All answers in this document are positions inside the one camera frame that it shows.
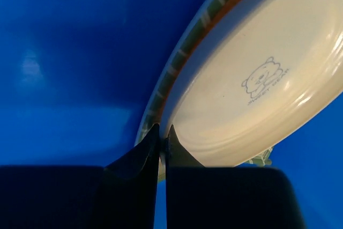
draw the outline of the black object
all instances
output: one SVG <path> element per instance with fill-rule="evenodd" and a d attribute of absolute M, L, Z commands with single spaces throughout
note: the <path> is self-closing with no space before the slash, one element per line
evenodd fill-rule
<path fill-rule="evenodd" d="M 166 162 L 167 226 L 304 228 L 292 187 L 270 168 L 205 168 L 172 127 L 109 166 L 3 166 L 0 228 L 153 228 L 160 145 Z"/>

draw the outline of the ceramic plate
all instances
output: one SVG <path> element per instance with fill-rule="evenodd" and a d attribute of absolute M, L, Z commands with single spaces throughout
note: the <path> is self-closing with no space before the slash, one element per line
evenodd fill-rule
<path fill-rule="evenodd" d="M 170 89 L 196 46 L 239 1 L 241 0 L 206 0 L 199 9 L 176 45 L 156 84 L 140 123 L 136 144 L 143 139 L 154 123 L 160 122 Z M 267 158 L 269 153 L 262 153 L 260 156 Z M 261 157 L 254 159 L 254 162 L 264 164 L 264 159 Z"/>
<path fill-rule="evenodd" d="M 161 117 L 205 166 L 235 166 L 306 123 L 343 88 L 343 0 L 243 0 L 201 41 Z"/>

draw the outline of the blue background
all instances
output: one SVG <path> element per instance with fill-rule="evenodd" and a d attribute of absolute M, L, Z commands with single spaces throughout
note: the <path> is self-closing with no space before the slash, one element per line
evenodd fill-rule
<path fill-rule="evenodd" d="M 107 165 L 126 153 L 203 1 L 0 0 L 0 163 Z M 342 105 L 339 97 L 272 153 L 309 228 L 343 228 Z"/>

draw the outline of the bear illustration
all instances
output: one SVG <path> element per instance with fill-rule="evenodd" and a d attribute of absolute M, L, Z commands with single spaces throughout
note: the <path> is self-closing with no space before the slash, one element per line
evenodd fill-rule
<path fill-rule="evenodd" d="M 274 57 L 269 57 L 264 64 L 251 73 L 249 78 L 242 83 L 242 87 L 245 87 L 246 92 L 253 99 L 277 79 L 282 72 L 280 63 L 274 62 Z"/>

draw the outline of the white plate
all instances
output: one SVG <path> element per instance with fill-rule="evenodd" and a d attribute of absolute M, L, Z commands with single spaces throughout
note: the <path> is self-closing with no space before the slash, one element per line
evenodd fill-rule
<path fill-rule="evenodd" d="M 205 166 L 235 166 L 343 89 L 343 0 L 243 0 L 201 42 L 162 113 Z"/>

